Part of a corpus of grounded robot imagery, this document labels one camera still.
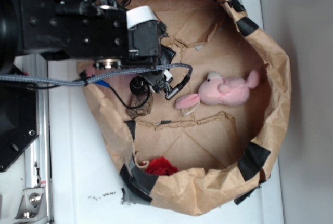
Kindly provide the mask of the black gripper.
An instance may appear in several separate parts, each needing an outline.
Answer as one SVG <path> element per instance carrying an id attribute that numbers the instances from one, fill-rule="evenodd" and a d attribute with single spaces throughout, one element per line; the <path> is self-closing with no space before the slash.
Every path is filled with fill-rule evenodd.
<path id="1" fill-rule="evenodd" d="M 144 5 L 126 12 L 128 44 L 121 58 L 97 60 L 94 68 L 151 68 L 162 63 L 161 39 L 166 35 L 165 24 L 150 6 Z"/>

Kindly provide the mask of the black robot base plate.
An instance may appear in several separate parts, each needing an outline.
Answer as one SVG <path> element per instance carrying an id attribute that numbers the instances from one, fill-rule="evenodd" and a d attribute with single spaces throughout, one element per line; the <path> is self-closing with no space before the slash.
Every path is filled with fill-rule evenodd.
<path id="1" fill-rule="evenodd" d="M 37 91 L 34 84 L 1 81 L 1 172 L 37 138 Z"/>

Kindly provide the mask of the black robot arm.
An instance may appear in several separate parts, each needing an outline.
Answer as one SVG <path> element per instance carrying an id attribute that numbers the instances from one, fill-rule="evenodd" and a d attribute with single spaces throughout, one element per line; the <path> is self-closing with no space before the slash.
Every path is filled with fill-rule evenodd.
<path id="1" fill-rule="evenodd" d="M 1 73 L 16 56 L 91 60 L 99 68 L 155 68 L 165 25 L 156 17 L 131 23 L 131 0 L 1 0 Z"/>

